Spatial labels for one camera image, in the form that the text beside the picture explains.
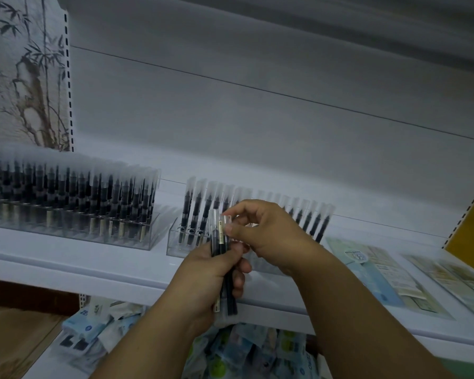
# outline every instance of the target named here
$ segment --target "acrylic pen holder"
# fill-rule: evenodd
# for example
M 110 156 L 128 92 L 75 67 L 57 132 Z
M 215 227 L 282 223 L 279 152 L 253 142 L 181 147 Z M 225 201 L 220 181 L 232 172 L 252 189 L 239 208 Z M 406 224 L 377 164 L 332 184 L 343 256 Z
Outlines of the acrylic pen holder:
M 158 238 L 158 215 L 141 223 L 0 199 L 0 227 L 142 250 Z
M 211 238 L 208 234 L 200 234 L 194 230 L 185 229 L 181 226 L 179 218 L 176 218 L 169 230 L 167 255 L 184 258 L 194 248 L 210 241 Z

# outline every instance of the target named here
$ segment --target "wallpaper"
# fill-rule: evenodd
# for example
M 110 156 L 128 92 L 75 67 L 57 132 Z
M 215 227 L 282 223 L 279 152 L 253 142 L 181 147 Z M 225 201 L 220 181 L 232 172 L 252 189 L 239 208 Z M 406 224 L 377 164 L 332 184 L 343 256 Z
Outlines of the wallpaper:
M 0 140 L 69 150 L 65 21 L 57 0 L 0 0 Z

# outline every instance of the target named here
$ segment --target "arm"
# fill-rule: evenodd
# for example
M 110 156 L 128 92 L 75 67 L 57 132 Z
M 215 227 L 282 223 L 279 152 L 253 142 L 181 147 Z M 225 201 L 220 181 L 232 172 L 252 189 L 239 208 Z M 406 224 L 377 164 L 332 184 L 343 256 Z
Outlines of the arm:
M 334 377 L 451 378 L 358 278 L 275 203 L 242 201 L 228 235 L 297 284 Z M 258 223 L 256 227 L 245 227 Z
M 91 375 L 91 379 L 180 378 L 193 340 L 214 321 L 212 305 L 223 276 L 233 267 L 234 291 L 240 298 L 244 247 L 234 243 L 230 251 L 211 258 L 210 244 L 193 250 L 181 263 L 162 296 L 132 327 Z

